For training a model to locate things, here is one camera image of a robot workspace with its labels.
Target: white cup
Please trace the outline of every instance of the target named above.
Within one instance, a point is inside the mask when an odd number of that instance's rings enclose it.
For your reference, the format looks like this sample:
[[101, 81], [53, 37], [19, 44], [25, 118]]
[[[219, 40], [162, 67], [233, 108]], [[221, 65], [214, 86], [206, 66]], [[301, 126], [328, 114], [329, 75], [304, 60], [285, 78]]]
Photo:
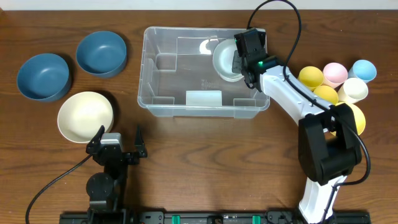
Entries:
[[348, 78], [360, 78], [365, 83], [372, 81], [376, 75], [376, 67], [367, 60], [357, 60], [348, 72]]
[[333, 62], [323, 68], [323, 76], [323, 84], [336, 88], [347, 80], [348, 72], [342, 64]]
[[367, 84], [360, 78], [349, 78], [338, 91], [338, 101], [356, 103], [369, 93]]

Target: green clip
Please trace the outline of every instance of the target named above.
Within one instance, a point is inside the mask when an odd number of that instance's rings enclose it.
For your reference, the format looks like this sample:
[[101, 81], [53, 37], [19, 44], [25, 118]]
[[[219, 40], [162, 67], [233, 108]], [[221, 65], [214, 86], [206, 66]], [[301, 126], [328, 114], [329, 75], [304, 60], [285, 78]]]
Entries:
[[261, 217], [259, 215], [253, 215], [253, 224], [261, 224]]
[[180, 224], [180, 216], [179, 215], [172, 216], [172, 224]]

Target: white bowl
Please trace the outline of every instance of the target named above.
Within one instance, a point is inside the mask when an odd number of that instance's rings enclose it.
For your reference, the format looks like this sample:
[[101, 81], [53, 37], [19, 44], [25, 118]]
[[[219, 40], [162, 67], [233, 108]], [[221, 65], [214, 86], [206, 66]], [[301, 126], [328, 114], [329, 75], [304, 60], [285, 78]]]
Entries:
[[234, 39], [226, 39], [219, 43], [213, 53], [213, 66], [218, 75], [227, 82], [237, 82], [243, 78], [242, 74], [232, 72], [236, 48]]
[[58, 113], [58, 129], [75, 143], [88, 143], [101, 125], [109, 132], [113, 125], [111, 103], [101, 94], [81, 92], [71, 96]]

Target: blue bowl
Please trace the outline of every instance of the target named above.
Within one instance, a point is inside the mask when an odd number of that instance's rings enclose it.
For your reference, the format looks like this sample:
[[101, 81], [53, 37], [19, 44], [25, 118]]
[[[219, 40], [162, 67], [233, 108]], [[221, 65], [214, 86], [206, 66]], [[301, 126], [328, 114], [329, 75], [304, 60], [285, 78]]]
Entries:
[[52, 102], [68, 93], [72, 84], [67, 63], [55, 54], [29, 59], [18, 72], [19, 91], [31, 100]]
[[126, 43], [114, 32], [94, 32], [80, 42], [76, 59], [84, 71], [97, 77], [111, 78], [126, 66]]

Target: bowl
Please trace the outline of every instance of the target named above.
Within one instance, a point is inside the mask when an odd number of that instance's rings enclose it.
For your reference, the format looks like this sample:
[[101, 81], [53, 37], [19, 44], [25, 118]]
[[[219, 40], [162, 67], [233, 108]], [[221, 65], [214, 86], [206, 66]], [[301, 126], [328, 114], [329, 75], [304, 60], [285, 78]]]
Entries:
[[68, 93], [72, 84], [69, 68], [55, 54], [40, 54], [23, 64], [18, 72], [17, 87], [31, 100], [52, 102]]
[[237, 51], [234, 39], [226, 39], [214, 49], [213, 66], [218, 75], [227, 82], [237, 82], [243, 78], [241, 73], [233, 73], [233, 60]]
[[101, 125], [109, 132], [113, 125], [111, 103], [101, 94], [86, 91], [71, 96], [58, 113], [58, 129], [63, 137], [88, 143]]
[[114, 32], [94, 32], [80, 42], [76, 60], [81, 69], [92, 75], [114, 77], [126, 66], [126, 43]]

